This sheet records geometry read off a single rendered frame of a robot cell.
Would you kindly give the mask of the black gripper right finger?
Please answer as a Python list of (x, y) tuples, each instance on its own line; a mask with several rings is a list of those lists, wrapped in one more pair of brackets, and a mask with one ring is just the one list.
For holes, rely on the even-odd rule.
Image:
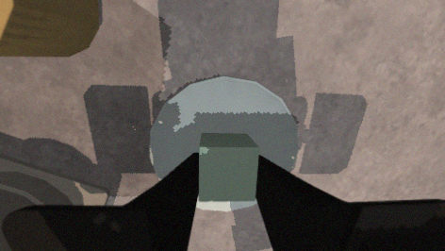
[(369, 236), (445, 230), (445, 200), (347, 202), (260, 155), (255, 198), (272, 251), (357, 251)]

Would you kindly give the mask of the grey cylinder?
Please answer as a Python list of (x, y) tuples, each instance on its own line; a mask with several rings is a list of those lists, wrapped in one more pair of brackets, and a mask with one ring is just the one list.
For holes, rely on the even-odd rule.
[(0, 251), (12, 251), (2, 232), (4, 218), (15, 210), (33, 205), (32, 201), (22, 195), (0, 189)]

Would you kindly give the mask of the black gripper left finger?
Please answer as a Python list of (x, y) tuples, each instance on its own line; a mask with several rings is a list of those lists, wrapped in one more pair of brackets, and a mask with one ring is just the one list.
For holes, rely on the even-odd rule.
[(124, 206), (28, 206), (3, 220), (12, 251), (188, 251), (199, 153)]

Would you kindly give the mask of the yellow-brown cylinder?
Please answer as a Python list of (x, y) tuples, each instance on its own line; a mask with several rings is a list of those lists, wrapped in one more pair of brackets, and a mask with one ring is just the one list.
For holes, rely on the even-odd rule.
[(0, 0), (0, 57), (70, 57), (99, 29), (97, 0)]

